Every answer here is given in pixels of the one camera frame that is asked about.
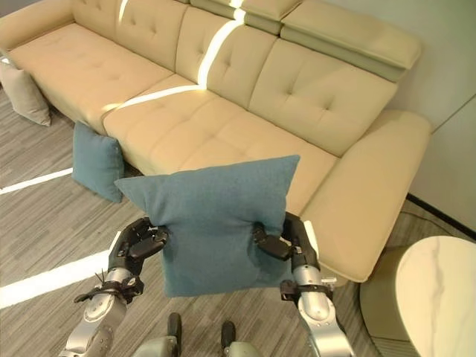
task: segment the gray pillow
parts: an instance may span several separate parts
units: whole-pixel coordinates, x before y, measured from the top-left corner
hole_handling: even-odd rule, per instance
[[[50,126],[50,109],[31,76],[9,63],[0,60],[0,82],[12,103],[13,110],[40,125]]]

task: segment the throw pillow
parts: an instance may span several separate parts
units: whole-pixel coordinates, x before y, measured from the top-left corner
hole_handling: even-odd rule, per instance
[[[114,181],[124,177],[124,162],[118,141],[76,122],[72,176],[105,199],[119,203],[122,193]]]
[[[0,61],[0,81],[13,110],[40,125],[50,126],[50,110],[31,76],[11,65],[6,57]]]
[[[167,295],[279,286],[291,277],[289,264],[263,253],[251,230],[261,222],[281,233],[298,161],[294,155],[116,181],[152,224],[170,230],[162,259]]]

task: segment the wall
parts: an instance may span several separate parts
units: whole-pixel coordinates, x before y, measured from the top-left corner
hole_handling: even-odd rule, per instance
[[[390,108],[434,127],[410,192],[476,230],[476,1],[326,0],[418,36],[423,54]]]
[[[411,192],[476,231],[476,97],[434,133]]]

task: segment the sofa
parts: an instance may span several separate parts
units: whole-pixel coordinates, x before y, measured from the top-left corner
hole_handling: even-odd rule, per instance
[[[0,48],[144,175],[300,155],[287,210],[340,284],[372,273],[430,138],[385,108],[419,41],[318,0],[42,0]]]

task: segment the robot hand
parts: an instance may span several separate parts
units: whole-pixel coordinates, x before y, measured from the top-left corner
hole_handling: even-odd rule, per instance
[[[308,330],[314,354],[317,357],[354,356],[343,328],[338,324],[332,303],[335,278],[322,279],[314,232],[312,229],[308,231],[307,226],[299,217],[287,213],[283,239],[291,243],[290,245],[285,244],[279,237],[266,235],[261,224],[254,226],[254,241],[259,248],[273,257],[282,260],[291,257],[295,281],[284,280],[281,283],[281,298],[295,303]]]
[[[167,229],[153,227],[148,218],[138,219],[122,231],[109,255],[106,278],[74,299],[75,303],[90,301],[59,357],[107,355],[114,331],[126,314],[126,305],[144,290],[139,274],[145,259],[160,251],[167,238]]]

